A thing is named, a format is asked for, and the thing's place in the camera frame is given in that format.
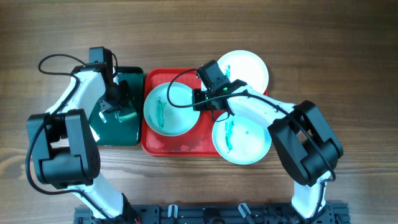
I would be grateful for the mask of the green yellow scrub sponge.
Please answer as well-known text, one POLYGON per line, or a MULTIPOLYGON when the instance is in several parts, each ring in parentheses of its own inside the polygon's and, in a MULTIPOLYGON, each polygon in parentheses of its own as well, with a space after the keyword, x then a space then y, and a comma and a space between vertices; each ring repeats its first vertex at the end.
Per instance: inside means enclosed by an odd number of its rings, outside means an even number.
POLYGON ((121 122, 123 123, 125 121, 128 121, 130 119, 133 119, 137 116, 136 111, 129 111, 129 110, 120 110, 120 117, 121 117, 121 122))

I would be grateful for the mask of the pale blue plate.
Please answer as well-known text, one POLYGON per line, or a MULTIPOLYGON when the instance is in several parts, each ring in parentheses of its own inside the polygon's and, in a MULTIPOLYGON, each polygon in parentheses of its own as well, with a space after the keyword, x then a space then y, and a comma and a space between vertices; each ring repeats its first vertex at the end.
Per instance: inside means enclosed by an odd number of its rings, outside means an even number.
POLYGON ((260 161, 271 148, 268 130, 242 116, 221 114, 212 129, 212 141, 221 157, 233 164, 260 161))
POLYGON ((179 136, 196 125, 200 112, 193 108, 177 108, 192 102, 192 89, 183 83, 163 83, 147 95, 144 102, 144 119, 149 127, 164 136, 179 136))

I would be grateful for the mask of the white plate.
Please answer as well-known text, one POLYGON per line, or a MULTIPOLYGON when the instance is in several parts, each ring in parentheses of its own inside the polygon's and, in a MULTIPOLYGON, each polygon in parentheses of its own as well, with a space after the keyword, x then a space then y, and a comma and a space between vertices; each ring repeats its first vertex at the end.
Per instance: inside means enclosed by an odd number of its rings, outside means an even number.
POLYGON ((256 93, 267 96, 269 71, 258 55, 247 50, 234 50, 224 54, 216 62, 230 82, 241 80, 256 93))

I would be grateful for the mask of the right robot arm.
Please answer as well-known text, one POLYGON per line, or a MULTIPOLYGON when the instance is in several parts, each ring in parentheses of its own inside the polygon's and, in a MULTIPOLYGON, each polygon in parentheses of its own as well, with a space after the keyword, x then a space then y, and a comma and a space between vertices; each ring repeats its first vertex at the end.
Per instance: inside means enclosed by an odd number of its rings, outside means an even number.
POLYGON ((257 92, 242 80, 231 81, 215 60, 195 71, 205 85, 194 108, 225 110, 266 128, 282 166, 295 182, 292 206, 313 222, 325 206, 325 189, 343 147, 317 105, 305 100, 283 103, 257 92))

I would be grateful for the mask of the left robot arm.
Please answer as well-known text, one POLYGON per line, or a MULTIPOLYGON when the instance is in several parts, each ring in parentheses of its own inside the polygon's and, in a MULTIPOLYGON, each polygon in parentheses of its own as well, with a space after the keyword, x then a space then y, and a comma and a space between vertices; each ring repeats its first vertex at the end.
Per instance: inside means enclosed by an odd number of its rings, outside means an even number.
POLYGON ((71 82, 45 113, 27 120, 29 148, 25 173, 45 195, 73 194, 92 212, 95 223, 139 223, 126 196, 100 171, 101 159, 89 118, 95 107, 123 123, 137 116, 128 82, 119 81, 116 55, 104 47, 89 50, 68 77, 71 82))

